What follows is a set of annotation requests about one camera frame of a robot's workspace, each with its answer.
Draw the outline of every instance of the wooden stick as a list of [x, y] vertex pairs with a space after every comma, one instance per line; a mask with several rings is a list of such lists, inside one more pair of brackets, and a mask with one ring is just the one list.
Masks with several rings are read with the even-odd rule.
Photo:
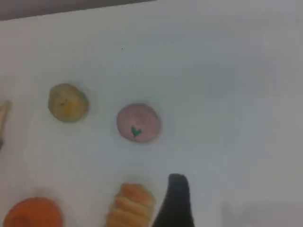
[[5, 101], [2, 106], [0, 106], [0, 136], [3, 135], [4, 125], [6, 116], [10, 109], [10, 101]]

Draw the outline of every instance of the green heart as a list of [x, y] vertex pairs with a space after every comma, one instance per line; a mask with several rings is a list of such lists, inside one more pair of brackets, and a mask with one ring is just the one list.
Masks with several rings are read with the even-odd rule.
[[135, 127], [132, 127], [132, 134], [134, 135], [134, 138], [142, 133], [142, 129], [136, 129]]

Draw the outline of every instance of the pastry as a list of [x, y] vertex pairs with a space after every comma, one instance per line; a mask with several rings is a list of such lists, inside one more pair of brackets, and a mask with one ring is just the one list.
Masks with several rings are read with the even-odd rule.
[[148, 227], [154, 198], [140, 184], [125, 183], [107, 216], [106, 227]]

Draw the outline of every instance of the yellow ball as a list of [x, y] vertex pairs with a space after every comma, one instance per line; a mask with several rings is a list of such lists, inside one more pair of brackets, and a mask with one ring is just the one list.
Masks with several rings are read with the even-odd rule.
[[48, 108], [61, 122], [77, 122], [88, 111], [89, 101], [75, 86], [59, 84], [50, 90]]

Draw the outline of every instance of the round object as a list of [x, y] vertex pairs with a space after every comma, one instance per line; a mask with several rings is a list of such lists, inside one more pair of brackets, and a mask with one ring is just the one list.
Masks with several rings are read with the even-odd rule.
[[77, 122], [88, 111], [89, 101], [75, 86], [59, 84], [50, 90], [48, 108], [61, 122]]
[[156, 112], [146, 104], [130, 104], [117, 116], [121, 136], [139, 143], [153, 141], [160, 132], [160, 125]]
[[61, 211], [47, 198], [29, 198], [8, 212], [3, 227], [62, 227]]

